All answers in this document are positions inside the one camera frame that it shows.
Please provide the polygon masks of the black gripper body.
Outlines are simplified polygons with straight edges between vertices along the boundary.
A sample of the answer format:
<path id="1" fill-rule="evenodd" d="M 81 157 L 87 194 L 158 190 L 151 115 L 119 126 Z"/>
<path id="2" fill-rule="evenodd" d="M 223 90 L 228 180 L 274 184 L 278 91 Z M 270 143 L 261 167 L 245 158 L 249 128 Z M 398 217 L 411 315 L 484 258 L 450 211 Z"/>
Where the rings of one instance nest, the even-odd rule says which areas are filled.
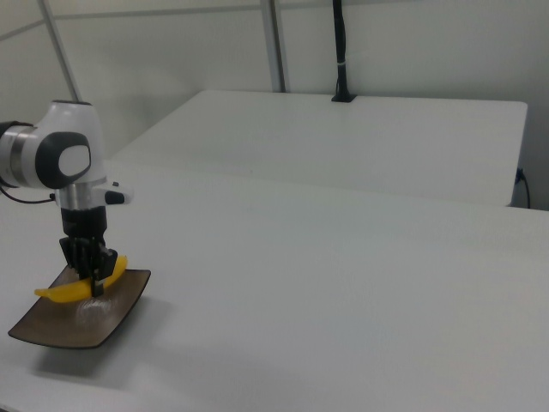
<path id="1" fill-rule="evenodd" d="M 106 206 L 92 209 L 61 209 L 63 232 L 71 238 L 104 241 L 107 229 Z"/>

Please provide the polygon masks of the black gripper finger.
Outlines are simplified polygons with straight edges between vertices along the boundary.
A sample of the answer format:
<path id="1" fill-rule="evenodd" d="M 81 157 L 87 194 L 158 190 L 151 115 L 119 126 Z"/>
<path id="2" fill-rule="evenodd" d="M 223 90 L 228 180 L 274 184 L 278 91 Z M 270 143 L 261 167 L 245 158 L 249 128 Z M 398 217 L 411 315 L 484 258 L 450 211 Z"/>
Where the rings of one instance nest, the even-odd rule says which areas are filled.
<path id="1" fill-rule="evenodd" d="M 75 271 L 80 280 L 92 275 L 91 244 L 86 238 L 65 237 L 59 240 L 67 265 Z"/>
<path id="2" fill-rule="evenodd" d="M 118 253 L 99 244 L 92 260 L 91 293 L 93 297 L 99 297 L 104 293 L 105 280 L 110 277 L 115 269 Z"/>

